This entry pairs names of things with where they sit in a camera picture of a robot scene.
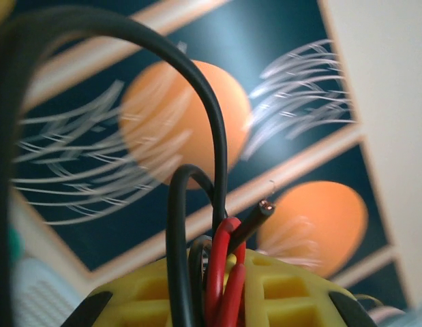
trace cable bundle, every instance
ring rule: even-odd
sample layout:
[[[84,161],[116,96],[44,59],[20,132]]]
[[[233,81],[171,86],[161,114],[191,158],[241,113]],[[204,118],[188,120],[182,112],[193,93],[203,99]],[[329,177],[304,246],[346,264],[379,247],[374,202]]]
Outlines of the cable bundle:
[[[235,326],[245,278],[245,240],[273,213],[274,207],[263,200],[244,222],[232,217],[225,219],[226,132],[217,98],[205,77],[174,44],[140,23],[106,10],[78,6],[25,14],[0,29],[0,326],[12,326],[10,290],[4,285],[9,285],[10,273],[7,262],[8,183],[20,109],[42,59],[65,41],[96,35],[123,39],[155,53],[192,85],[205,106],[213,137],[215,186],[200,168],[184,165],[174,173],[168,195],[166,252],[172,322],[174,327]],[[185,197],[189,178],[206,191],[213,205],[215,238],[213,246],[209,238],[198,238],[187,258]],[[204,251],[210,258],[203,304]],[[230,253],[237,256],[237,264],[223,294],[224,267]]]

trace wire insulation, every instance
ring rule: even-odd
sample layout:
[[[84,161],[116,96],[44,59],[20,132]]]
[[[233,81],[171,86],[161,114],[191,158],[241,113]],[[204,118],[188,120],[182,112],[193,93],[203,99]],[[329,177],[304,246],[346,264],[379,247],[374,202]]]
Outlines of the wire insulation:
[[[190,274],[187,265],[185,234],[186,189],[190,178],[202,188],[207,187],[207,175],[198,167],[183,165],[176,169],[168,191],[168,218],[166,226],[166,252],[168,291],[171,315],[176,326],[195,326],[192,311]]]
[[[235,217],[223,220],[213,239],[205,294],[205,318],[210,325],[214,324],[223,297],[226,254],[230,241],[230,233],[240,223]],[[245,243],[237,248],[235,255],[237,257],[237,263],[243,264],[245,260]]]
[[[192,305],[196,325],[205,327],[205,306],[203,303],[203,252],[211,253],[212,240],[209,236],[199,236],[193,243],[188,255],[188,268],[192,292]]]
[[[233,231],[229,247],[228,255],[235,249],[249,239],[258,228],[272,216],[275,211],[275,205],[268,200],[261,200],[254,209],[250,212],[246,219],[241,222],[241,225]]]
[[[214,327],[237,327],[244,282],[245,266],[235,264],[230,271]]]

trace yellow plastic housing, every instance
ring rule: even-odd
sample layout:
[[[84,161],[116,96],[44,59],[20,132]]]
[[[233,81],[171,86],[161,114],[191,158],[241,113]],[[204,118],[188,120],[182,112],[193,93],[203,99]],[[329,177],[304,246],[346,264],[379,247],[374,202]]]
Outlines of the yellow plastic housing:
[[[234,263],[230,257],[226,272]],[[346,326],[329,291],[353,298],[347,290],[251,250],[247,250],[245,267],[246,327]],[[172,327],[165,259],[107,283],[91,295],[102,291],[110,291],[113,296],[94,327]]]

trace black plastic part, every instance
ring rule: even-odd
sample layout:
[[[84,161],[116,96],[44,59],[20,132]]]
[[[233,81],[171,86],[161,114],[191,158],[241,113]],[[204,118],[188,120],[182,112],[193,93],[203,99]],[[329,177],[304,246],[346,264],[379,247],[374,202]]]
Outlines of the black plastic part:
[[[101,292],[84,299],[61,327],[92,327],[112,298],[111,292]]]
[[[340,292],[329,292],[329,297],[347,327],[377,327],[357,301]]]
[[[255,231],[274,213],[275,205],[267,200],[261,200],[251,213],[241,222],[241,225],[230,235],[227,254],[233,253],[239,245],[249,239]]]

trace green object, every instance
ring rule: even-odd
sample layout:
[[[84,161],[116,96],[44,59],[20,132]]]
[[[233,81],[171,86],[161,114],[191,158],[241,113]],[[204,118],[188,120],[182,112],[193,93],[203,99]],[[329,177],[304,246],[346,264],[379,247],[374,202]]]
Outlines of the green object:
[[[9,242],[11,250],[11,263],[14,264],[22,257],[23,253],[25,252],[21,237],[18,235],[14,228],[10,228]]]

